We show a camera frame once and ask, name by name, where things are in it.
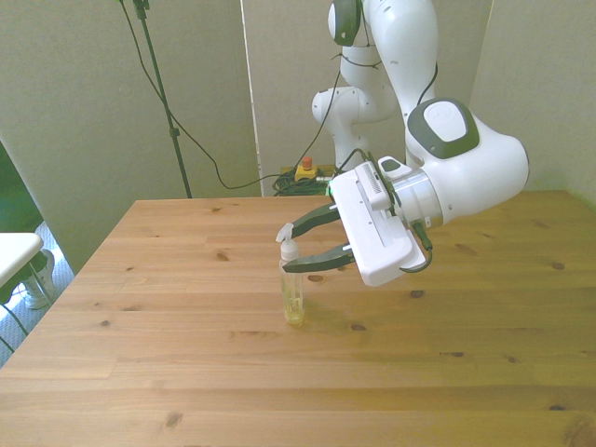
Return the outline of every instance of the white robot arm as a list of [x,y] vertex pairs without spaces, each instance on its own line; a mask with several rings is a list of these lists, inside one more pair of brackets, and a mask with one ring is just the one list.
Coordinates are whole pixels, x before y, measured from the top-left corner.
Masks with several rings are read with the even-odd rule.
[[342,74],[353,86],[319,93],[313,101],[319,121],[332,104],[326,125],[336,164],[349,166],[354,150],[366,147],[352,126],[387,119],[395,98],[406,125],[406,164],[391,156],[377,163],[369,155],[334,178],[335,204],[296,221],[292,237],[341,218],[349,243],[284,269],[303,273],[356,262],[364,283],[379,286],[429,264],[426,228],[517,195],[529,162],[517,139],[490,129],[463,103],[434,97],[438,32],[430,1],[335,0],[329,21],[335,41],[344,46]]

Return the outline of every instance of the white wall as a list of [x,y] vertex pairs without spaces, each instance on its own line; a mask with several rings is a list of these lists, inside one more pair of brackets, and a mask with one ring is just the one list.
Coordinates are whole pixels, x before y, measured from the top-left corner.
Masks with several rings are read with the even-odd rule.
[[[253,107],[263,174],[293,166],[315,136],[311,102],[332,87],[340,47],[327,27],[331,0],[243,0]],[[436,92],[468,103],[478,68],[492,0],[435,0],[440,27],[440,76]],[[376,156],[403,157],[400,116],[359,128]],[[334,162],[324,130],[311,150],[318,164]],[[265,193],[271,194],[271,181]]]
[[[256,179],[239,0],[150,4],[170,107],[228,182]],[[0,139],[74,271],[135,199],[185,196],[163,107],[117,2],[0,0],[0,48]],[[195,196],[259,194],[258,185],[227,192],[208,159],[181,144]]]
[[596,209],[596,3],[494,0],[474,112],[518,137],[528,189],[565,189]]

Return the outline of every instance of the bottle cap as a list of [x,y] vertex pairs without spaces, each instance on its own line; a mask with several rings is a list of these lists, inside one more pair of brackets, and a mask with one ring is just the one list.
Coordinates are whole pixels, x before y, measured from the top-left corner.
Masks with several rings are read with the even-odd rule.
[[286,223],[279,230],[276,242],[281,242],[281,259],[289,262],[300,257],[300,249],[294,239],[291,238],[291,230],[294,225]]
[[312,159],[312,157],[310,157],[310,156],[305,156],[305,157],[302,159],[302,167],[303,167],[305,170],[311,170],[311,169],[313,169],[313,159]]

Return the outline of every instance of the white chair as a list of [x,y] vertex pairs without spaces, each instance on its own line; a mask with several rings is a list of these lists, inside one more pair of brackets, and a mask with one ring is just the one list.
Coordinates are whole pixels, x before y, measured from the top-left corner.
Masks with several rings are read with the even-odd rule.
[[[29,270],[35,278],[39,290],[47,299],[47,303],[52,305],[51,296],[31,265],[31,260],[41,250],[43,245],[43,240],[35,233],[0,233],[0,287],[9,282],[25,265],[29,265]],[[6,307],[6,303],[0,303],[0,305],[17,321],[17,324],[19,324],[25,335],[28,335],[29,333],[17,316]],[[0,342],[13,351],[2,337],[0,337]]]

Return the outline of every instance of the white spray nozzle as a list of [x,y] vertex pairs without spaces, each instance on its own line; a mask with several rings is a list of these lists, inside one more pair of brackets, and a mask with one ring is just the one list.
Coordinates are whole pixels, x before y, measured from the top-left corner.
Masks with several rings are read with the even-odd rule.
[[286,262],[293,261],[300,257],[300,249],[294,239],[291,238],[293,223],[286,223],[279,230],[276,242],[281,242],[281,259]]
[[291,230],[293,230],[294,225],[293,223],[286,223],[281,227],[279,230],[278,236],[276,237],[276,242],[283,242],[284,240],[291,239]]

